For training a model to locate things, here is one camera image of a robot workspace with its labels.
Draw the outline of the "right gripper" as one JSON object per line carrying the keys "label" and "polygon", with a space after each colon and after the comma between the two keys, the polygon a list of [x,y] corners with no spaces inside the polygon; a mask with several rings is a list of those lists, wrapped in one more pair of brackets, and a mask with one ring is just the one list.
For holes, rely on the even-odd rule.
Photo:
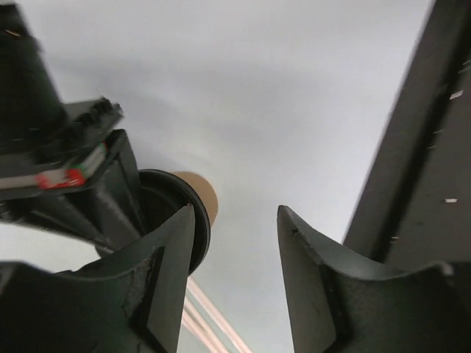
{"label": "right gripper", "polygon": [[64,103],[18,4],[1,5],[1,217],[95,246],[146,231],[140,182],[119,104]]}

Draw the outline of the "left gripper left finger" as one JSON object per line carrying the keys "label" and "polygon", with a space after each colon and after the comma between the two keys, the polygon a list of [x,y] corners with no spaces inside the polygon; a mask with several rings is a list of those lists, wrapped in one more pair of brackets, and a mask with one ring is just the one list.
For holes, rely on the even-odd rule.
{"label": "left gripper left finger", "polygon": [[175,352],[195,215],[161,226],[78,271],[1,264],[3,352]]}

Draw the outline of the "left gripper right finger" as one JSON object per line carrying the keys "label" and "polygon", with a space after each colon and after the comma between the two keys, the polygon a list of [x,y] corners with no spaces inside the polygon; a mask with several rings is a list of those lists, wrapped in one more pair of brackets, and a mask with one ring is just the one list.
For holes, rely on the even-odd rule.
{"label": "left gripper right finger", "polygon": [[470,264],[401,271],[355,253],[279,206],[296,352],[468,352]]}

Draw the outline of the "black coffee cup lid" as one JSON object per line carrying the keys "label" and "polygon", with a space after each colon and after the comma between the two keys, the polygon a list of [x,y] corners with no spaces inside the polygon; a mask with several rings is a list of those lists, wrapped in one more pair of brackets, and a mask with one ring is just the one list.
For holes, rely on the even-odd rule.
{"label": "black coffee cup lid", "polygon": [[208,253],[211,237],[210,218],[203,201],[190,184],[167,171],[139,171],[141,209],[151,230],[157,229],[187,205],[194,207],[194,242],[189,265],[193,274]]}

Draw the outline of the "brown paper coffee cup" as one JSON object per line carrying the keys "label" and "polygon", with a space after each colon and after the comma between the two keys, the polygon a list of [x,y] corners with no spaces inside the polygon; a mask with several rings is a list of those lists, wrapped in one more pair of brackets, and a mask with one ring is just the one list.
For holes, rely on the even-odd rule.
{"label": "brown paper coffee cup", "polygon": [[200,174],[191,171],[175,171],[173,175],[187,182],[196,191],[207,210],[210,225],[213,226],[219,211],[219,201],[212,184]]}

